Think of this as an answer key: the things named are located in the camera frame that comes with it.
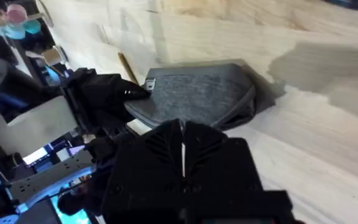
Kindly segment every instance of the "light wood surface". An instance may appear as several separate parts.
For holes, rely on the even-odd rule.
[[[228,131],[307,223],[358,224],[358,11],[320,0],[43,0],[73,68],[246,63],[276,105]]]

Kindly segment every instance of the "wood grain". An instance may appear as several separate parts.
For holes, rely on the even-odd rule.
[[[358,11],[320,0],[43,0],[73,68],[234,62],[276,105],[228,131],[307,223],[358,223]],[[138,121],[132,124],[139,127]]]

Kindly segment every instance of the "pink object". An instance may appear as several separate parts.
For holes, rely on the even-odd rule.
[[[20,24],[27,20],[27,11],[19,4],[11,4],[7,7],[7,12],[3,12],[5,21]]]

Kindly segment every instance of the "white label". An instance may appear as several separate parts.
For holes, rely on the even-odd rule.
[[[145,88],[147,91],[153,91],[155,87],[155,78],[148,78],[145,82]]]

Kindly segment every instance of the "gray felt case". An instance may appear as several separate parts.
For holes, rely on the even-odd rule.
[[[255,115],[255,86],[240,66],[154,68],[147,75],[149,99],[126,102],[128,112],[154,128],[175,118],[229,129]]]

